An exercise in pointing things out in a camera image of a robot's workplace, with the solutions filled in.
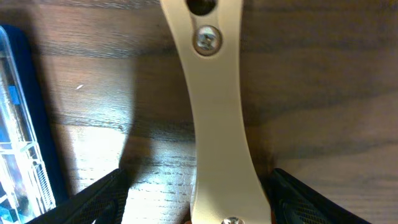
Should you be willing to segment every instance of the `hole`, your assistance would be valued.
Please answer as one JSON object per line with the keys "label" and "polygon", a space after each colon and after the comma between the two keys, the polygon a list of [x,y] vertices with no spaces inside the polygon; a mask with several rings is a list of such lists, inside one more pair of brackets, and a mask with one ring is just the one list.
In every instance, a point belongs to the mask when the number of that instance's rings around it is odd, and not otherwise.
{"label": "hole", "polygon": [[187,0],[189,10],[197,16],[209,14],[216,6],[216,0]]}

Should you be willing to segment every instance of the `wooden surface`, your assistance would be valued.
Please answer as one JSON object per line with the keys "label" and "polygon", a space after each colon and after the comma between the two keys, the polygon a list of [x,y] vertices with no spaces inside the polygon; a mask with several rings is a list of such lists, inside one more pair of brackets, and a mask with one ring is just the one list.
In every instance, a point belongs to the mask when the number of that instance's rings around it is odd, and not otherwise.
{"label": "wooden surface", "polygon": [[[124,223],[179,223],[195,136],[158,1],[2,0],[0,21],[29,36],[71,194],[121,159],[136,174]],[[398,222],[398,2],[245,1],[241,90],[259,174]]]}

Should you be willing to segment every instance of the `screw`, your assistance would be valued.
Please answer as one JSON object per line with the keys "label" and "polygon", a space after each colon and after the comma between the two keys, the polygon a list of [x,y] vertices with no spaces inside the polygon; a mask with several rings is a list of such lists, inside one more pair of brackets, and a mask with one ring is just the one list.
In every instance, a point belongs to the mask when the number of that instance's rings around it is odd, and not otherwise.
{"label": "screw", "polygon": [[213,26],[203,26],[199,28],[193,36],[193,46],[195,50],[204,56],[210,56],[221,47],[221,34]]}
{"label": "screw", "polygon": [[224,221],[221,224],[244,224],[243,220],[240,220],[239,218],[236,217],[229,217],[224,219]]}

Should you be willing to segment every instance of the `black object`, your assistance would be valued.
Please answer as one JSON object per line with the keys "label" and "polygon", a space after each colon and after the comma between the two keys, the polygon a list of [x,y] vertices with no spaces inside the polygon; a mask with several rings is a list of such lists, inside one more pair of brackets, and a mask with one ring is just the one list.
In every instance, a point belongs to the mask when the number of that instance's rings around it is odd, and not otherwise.
{"label": "black object", "polygon": [[274,169],[263,187],[278,224],[368,223],[282,169]]}
{"label": "black object", "polygon": [[130,184],[126,171],[116,169],[29,224],[121,223]]}
{"label": "black object", "polygon": [[[121,223],[130,183],[126,171],[116,169],[67,203],[29,223]],[[368,223],[282,169],[274,169],[262,184],[277,224]]]}

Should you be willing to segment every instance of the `clear plastic case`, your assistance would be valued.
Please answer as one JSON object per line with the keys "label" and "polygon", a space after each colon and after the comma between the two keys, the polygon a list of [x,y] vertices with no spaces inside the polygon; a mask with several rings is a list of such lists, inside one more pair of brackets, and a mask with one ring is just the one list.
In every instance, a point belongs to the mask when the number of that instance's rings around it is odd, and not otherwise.
{"label": "clear plastic case", "polygon": [[26,223],[55,207],[16,62],[0,26],[0,223]]}

